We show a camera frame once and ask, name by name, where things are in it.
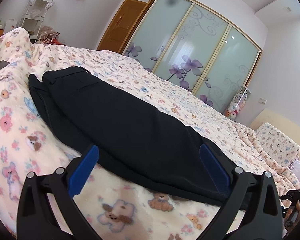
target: clear cylinder container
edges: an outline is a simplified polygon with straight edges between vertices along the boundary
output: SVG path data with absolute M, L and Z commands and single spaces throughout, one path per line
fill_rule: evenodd
M 230 120 L 234 121 L 234 119 L 244 107 L 250 94 L 251 91 L 247 87 L 240 86 L 239 90 L 237 91 L 234 98 L 231 100 L 229 106 L 223 114 Z

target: wall outlet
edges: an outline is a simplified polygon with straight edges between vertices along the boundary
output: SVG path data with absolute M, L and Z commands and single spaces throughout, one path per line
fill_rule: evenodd
M 267 102 L 267 100 L 263 99 L 263 98 L 260 98 L 259 99 L 259 103 L 262 104 L 262 105 L 265 105 Z

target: black trousers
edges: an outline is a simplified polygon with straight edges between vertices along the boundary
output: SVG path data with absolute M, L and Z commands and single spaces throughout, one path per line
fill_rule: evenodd
M 198 202 L 220 206 L 226 199 L 199 156 L 203 143 L 214 143 L 175 117 L 81 67 L 48 71 L 42 82 L 31 74 L 29 89 L 53 134 L 81 153 L 94 143 L 98 163 L 107 170 L 150 190 Z

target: teddy bear print blanket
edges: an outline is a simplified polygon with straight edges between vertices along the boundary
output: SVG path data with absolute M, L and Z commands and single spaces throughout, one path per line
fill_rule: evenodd
M 183 88 L 147 72 L 132 58 L 110 51 L 31 44 L 28 33 L 18 28 L 0 38 L 1 60 L 11 63 L 0 70 L 0 219 L 13 234 L 26 174 L 52 173 L 79 156 L 47 128 L 27 85 L 31 73 L 41 80 L 45 71 L 69 66 L 84 66 L 105 82 L 192 126 L 245 171 L 271 171 L 280 195 L 300 188 L 296 176 L 263 151 L 253 130 L 230 121 Z M 61 228 L 69 232 L 55 199 L 51 195 L 49 199 Z M 195 240 L 219 209 L 150 192 L 98 164 L 74 200 L 104 240 Z M 230 231 L 239 226 L 242 216 L 239 212 Z

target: frosted glass door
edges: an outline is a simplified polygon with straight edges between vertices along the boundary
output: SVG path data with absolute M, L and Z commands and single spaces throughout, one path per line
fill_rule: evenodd
M 157 0 L 124 55 L 151 72 L 191 4 L 188 0 Z
M 258 49 L 232 27 L 195 96 L 223 113 L 246 80 L 257 55 Z
M 154 74 L 192 91 L 227 26 L 217 15 L 194 5 Z

